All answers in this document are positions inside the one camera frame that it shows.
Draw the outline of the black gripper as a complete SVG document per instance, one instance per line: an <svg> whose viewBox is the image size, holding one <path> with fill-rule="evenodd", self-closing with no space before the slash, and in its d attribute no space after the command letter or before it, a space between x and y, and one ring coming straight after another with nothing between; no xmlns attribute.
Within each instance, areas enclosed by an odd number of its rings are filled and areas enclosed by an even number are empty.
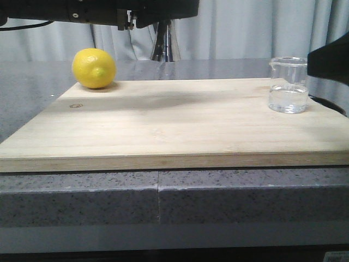
<svg viewBox="0 0 349 262"><path fill-rule="evenodd" d="M199 1L1 1L1 26L8 19L88 23L144 28L198 15Z"/></svg>
<svg viewBox="0 0 349 262"><path fill-rule="evenodd" d="M310 52L307 74L348 85L348 33Z"/></svg>

